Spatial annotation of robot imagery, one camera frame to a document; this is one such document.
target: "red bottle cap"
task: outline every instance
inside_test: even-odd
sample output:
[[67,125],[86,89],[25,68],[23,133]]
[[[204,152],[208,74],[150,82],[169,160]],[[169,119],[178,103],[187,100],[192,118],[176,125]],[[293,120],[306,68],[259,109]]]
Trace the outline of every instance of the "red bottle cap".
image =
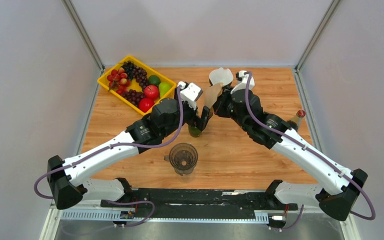
[[304,111],[304,110],[299,110],[299,111],[296,113],[296,115],[298,115],[298,117],[300,117],[300,118],[303,118],[303,117],[306,116],[306,111]]

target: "yellow basket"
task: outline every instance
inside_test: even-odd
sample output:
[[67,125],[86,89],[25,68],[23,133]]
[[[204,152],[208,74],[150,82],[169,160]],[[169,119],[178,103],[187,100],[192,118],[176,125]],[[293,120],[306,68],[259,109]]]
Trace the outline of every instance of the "yellow basket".
[[[166,76],[164,76],[161,73],[155,71],[154,69],[150,68],[149,66],[147,66],[143,62],[137,60],[136,58],[134,58],[133,56],[130,56],[130,55],[128,55],[125,58],[123,58],[123,60],[121,60],[119,63],[117,63],[115,66],[113,66],[110,70],[106,71],[106,73],[104,75],[102,75],[100,78],[98,78],[98,83],[104,89],[106,89],[108,91],[108,89],[110,89],[110,87],[108,86],[110,84],[110,81],[107,80],[108,75],[111,74],[111,71],[113,69],[118,71],[119,68],[123,65],[123,63],[127,62],[127,61],[131,61],[135,66],[138,66],[138,67],[141,67],[141,68],[145,69],[146,77],[147,78],[149,78],[151,75],[156,75],[161,80],[161,83],[168,83],[168,84],[171,85],[171,88],[170,88],[169,91],[167,91],[163,96],[160,96],[158,99],[156,99],[154,101],[155,102],[154,106],[157,105],[160,102],[161,99],[174,98],[174,96],[175,96],[175,89],[176,89],[176,86],[177,86],[177,84],[174,81],[168,79]],[[130,90],[130,89],[136,90],[137,92],[142,92],[141,86],[139,86],[139,83],[137,83],[135,81],[135,79],[133,79],[131,81],[130,86],[127,88],[127,90]],[[149,114],[152,111],[152,108],[154,107],[154,106],[152,106],[147,112],[143,112],[139,108],[137,108],[133,104],[131,104],[129,101],[127,101],[127,99],[125,99],[124,97],[122,97],[118,93],[116,93],[116,91],[111,89],[109,92],[112,93],[113,95],[115,95],[117,98],[119,98],[121,101],[123,101],[127,105],[129,105],[132,109],[136,110],[136,112],[138,112],[142,116],[144,116],[146,114]]]

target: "wooden tabletop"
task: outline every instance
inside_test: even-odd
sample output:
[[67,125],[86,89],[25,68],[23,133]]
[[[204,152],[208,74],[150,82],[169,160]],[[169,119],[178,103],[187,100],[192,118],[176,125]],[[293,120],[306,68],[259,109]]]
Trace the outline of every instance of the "wooden tabletop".
[[[169,79],[193,82],[204,91],[209,87],[211,67],[156,67]],[[230,68],[233,74],[244,68]],[[255,87],[266,112],[288,120],[301,102],[289,68],[247,68],[252,71]],[[204,105],[204,95],[198,107]],[[101,88],[91,115],[82,151],[88,151],[118,135],[142,116]],[[311,142],[307,123],[302,122],[298,133]],[[164,156],[178,143],[190,143],[198,151],[198,162],[190,175],[175,173]],[[316,181],[286,157],[253,142],[231,119],[214,116],[198,138],[189,135],[185,124],[178,138],[170,145],[150,149],[135,157],[121,160],[95,174],[93,178],[112,180],[126,178],[134,188],[189,189],[266,189],[275,179],[291,183]]]

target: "wall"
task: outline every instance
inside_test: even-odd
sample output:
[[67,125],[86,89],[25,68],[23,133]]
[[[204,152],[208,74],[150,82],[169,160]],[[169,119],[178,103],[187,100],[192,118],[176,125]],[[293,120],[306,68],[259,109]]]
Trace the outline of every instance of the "wall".
[[39,238],[50,201],[33,183],[75,154],[98,74],[60,1],[0,0],[0,239]]
[[[384,1],[342,1],[302,77],[327,155],[368,173],[361,239],[384,239]],[[362,197],[354,209],[370,214]]]
[[331,0],[72,0],[105,65],[295,65]]

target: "white plastic part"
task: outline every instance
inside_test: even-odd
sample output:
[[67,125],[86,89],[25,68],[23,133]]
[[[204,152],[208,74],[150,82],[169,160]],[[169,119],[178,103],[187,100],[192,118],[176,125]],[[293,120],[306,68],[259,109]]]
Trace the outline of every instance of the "white plastic part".
[[[232,91],[230,91],[230,94],[233,94],[234,92],[236,92],[238,90],[245,89],[247,82],[248,82],[248,76],[249,76],[249,74],[245,74],[245,72],[247,72],[247,71],[242,70],[242,71],[238,72],[238,77],[241,78],[242,81],[240,81],[236,86],[234,86]],[[251,80],[249,83],[249,90],[253,89],[253,87],[255,87],[255,85],[256,85],[256,83],[254,82],[254,78],[251,77]]]
[[322,186],[319,184],[291,184],[282,182],[277,186],[274,196],[283,204],[298,204],[319,207],[316,194],[319,194]]
[[117,201],[125,194],[122,183],[117,179],[88,179],[83,183],[83,187],[87,192],[83,194],[82,201],[102,199]]
[[180,81],[177,84],[177,86],[181,88],[181,91],[180,91],[181,100],[186,101],[192,109],[196,110],[197,100],[203,94],[203,90],[193,82],[189,83],[186,87],[186,83],[183,81]]
[[[99,150],[104,147],[108,147],[110,144],[116,143],[133,143],[134,140],[130,133],[122,131],[119,135],[115,136],[113,139],[87,151],[80,155],[68,157],[64,159],[65,163],[63,166],[72,165],[72,163],[79,161],[83,157]],[[125,158],[133,157],[138,155],[138,148],[135,146],[117,146],[113,149],[107,149],[88,160],[76,165],[74,168],[70,167],[65,169],[65,174],[71,176],[70,183],[75,187],[83,184],[86,180],[88,180],[92,175],[101,171],[102,169],[111,166],[112,164],[123,160]]]
[[304,150],[296,143],[283,136],[283,141],[277,142],[272,149],[286,156],[298,166],[300,166],[304,171],[313,176],[313,178],[315,178],[317,182],[324,188],[324,190],[330,195],[342,193],[342,186],[347,187],[350,182],[339,176],[339,174],[335,172],[333,168],[310,153],[308,149],[312,149],[320,155],[324,156],[329,162],[335,165],[335,167],[337,167],[340,171],[343,172],[344,175],[347,175],[349,178],[353,178],[351,175],[351,170],[325,156],[323,153],[305,141],[294,129],[288,129],[285,134],[300,141],[304,145],[308,145],[308,147]]
[[224,69],[220,67],[219,69],[212,70],[208,78],[212,85],[222,83],[224,87],[233,81],[233,73],[229,68]]

